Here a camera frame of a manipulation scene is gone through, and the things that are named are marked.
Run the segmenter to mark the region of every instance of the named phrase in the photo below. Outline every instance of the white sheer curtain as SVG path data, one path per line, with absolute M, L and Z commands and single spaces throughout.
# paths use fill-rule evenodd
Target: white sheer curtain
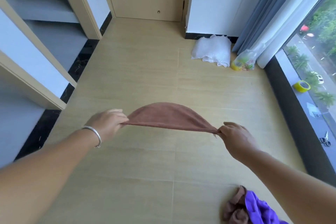
M 257 59 L 257 64 L 264 68 L 271 58 L 277 53 L 285 41 L 304 20 L 318 0 L 286 0 L 274 18 L 250 48 L 264 51 Z

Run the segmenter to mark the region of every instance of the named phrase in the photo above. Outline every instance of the scissors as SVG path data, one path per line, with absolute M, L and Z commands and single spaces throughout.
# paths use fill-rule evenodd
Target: scissors
M 331 142 L 328 140 L 329 135 L 328 135 L 328 131 L 325 133 L 324 137 L 319 138 L 320 142 L 323 143 L 326 147 L 330 147 L 331 146 Z

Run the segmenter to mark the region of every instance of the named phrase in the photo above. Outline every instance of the gray curtain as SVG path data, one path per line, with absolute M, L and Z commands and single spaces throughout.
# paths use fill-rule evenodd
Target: gray curtain
M 232 51 L 241 53 L 252 47 L 286 0 L 259 0 Z

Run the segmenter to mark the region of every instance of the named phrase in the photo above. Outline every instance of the red umbrella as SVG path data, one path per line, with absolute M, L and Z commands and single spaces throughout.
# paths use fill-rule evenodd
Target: red umbrella
M 309 27 L 307 27 L 306 25 L 303 25 L 301 27 L 301 31 L 308 31 L 309 30 Z

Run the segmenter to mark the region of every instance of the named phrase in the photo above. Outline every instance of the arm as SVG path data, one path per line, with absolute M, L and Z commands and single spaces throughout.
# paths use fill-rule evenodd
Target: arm
M 122 110 L 113 109 L 95 114 L 86 125 L 95 128 L 104 141 L 127 120 Z M 60 143 L 0 170 L 0 223 L 35 223 L 50 207 L 73 169 L 98 143 L 91 130 L 77 130 Z
M 224 124 L 220 136 L 229 153 L 258 176 L 295 224 L 335 223 L 336 188 L 261 151 L 245 127 Z

